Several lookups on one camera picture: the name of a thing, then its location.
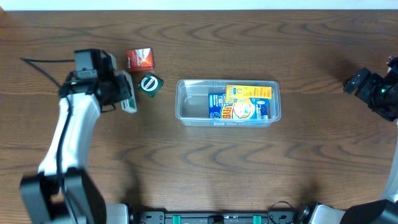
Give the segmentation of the red medicine box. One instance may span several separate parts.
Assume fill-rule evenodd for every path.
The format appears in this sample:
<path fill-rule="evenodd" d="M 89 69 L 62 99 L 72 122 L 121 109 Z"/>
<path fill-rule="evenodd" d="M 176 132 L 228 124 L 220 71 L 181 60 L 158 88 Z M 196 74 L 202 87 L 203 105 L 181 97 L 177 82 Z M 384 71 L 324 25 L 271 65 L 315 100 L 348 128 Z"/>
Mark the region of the red medicine box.
<path fill-rule="evenodd" d="M 126 56 L 127 69 L 130 72 L 153 70 L 155 67 L 151 48 L 128 50 Z"/>

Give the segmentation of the white Panadol box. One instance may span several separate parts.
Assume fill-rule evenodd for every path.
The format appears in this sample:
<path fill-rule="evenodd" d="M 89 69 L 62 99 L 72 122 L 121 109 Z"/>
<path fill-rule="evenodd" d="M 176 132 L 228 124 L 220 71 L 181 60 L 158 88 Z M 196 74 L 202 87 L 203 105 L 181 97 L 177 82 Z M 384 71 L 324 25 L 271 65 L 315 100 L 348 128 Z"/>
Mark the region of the white Panadol box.
<path fill-rule="evenodd" d="M 131 97 L 125 100 L 121 101 L 121 108 L 127 113 L 133 114 L 137 112 L 137 105 L 136 105 L 136 97 L 134 94 L 134 85 L 132 82 L 131 75 L 124 71 L 124 70 L 119 70 L 118 75 L 124 75 L 129 83 L 130 87 L 130 92 L 131 92 Z"/>

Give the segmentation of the green Zam-Buk box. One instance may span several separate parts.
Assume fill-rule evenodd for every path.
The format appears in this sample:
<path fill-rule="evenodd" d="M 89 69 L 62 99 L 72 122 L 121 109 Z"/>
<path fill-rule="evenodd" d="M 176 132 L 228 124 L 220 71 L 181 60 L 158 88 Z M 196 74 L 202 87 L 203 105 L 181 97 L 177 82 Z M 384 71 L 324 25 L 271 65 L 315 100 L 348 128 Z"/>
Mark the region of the green Zam-Buk box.
<path fill-rule="evenodd" d="M 153 98 L 156 94 L 158 94 L 163 85 L 164 81 L 161 78 L 151 72 L 148 72 L 137 86 L 141 91 Z"/>

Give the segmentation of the clear plastic container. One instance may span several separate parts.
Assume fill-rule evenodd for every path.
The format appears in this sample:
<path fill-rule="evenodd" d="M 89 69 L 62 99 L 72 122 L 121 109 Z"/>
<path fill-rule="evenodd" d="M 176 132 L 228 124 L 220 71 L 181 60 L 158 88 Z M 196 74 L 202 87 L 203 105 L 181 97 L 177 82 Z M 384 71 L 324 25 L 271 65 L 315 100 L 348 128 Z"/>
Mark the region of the clear plastic container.
<path fill-rule="evenodd" d="M 227 85 L 269 86 L 272 98 L 267 119 L 233 120 L 209 118 L 208 95 L 225 93 Z M 282 116 L 279 84 L 264 80 L 180 80 L 175 97 L 175 115 L 186 126 L 267 127 Z"/>

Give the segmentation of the blue cooling patch box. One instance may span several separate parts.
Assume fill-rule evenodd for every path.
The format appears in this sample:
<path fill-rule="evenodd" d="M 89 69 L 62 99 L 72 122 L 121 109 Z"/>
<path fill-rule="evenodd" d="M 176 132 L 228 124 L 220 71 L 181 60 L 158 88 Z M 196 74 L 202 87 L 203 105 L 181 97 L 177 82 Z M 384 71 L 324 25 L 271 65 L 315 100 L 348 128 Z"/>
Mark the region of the blue cooling patch box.
<path fill-rule="evenodd" d="M 248 120 L 267 119 L 270 100 L 267 98 L 233 98 L 225 93 L 208 95 L 209 118 Z"/>

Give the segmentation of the yellow cough syrup box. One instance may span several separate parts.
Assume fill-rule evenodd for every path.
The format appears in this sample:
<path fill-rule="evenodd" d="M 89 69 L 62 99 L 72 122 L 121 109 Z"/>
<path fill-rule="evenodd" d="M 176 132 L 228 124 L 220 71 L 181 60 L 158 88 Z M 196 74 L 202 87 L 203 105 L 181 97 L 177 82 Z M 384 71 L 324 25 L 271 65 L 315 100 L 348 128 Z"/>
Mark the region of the yellow cough syrup box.
<path fill-rule="evenodd" d="M 227 85 L 226 96 L 232 98 L 272 98 L 269 86 Z"/>

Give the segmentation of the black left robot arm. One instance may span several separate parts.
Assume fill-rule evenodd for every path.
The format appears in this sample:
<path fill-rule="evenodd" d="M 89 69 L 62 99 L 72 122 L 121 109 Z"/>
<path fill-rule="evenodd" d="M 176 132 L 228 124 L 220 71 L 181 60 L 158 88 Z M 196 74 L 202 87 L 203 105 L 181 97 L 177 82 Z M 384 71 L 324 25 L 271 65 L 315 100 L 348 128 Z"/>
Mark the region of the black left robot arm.
<path fill-rule="evenodd" d="M 117 70 L 112 54 L 100 49 L 74 53 L 75 70 L 59 86 L 57 127 L 36 175 L 24 176 L 20 193 L 32 223 L 129 223 L 125 203 L 106 203 L 87 173 L 96 121 L 105 106 L 137 105 L 130 74 Z"/>

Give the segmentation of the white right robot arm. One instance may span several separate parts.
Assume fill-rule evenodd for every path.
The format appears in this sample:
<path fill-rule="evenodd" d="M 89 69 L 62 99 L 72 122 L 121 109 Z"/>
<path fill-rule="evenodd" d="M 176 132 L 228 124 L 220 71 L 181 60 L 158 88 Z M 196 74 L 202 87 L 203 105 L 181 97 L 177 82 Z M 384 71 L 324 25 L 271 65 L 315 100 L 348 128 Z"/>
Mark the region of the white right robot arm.
<path fill-rule="evenodd" d="M 360 67 L 345 80 L 343 91 L 362 101 L 374 114 L 397 129 L 397 57 L 390 55 L 384 75 Z M 397 148 L 379 197 L 373 201 L 333 208 L 320 202 L 307 204 L 295 223 L 390 223 L 397 224 Z"/>

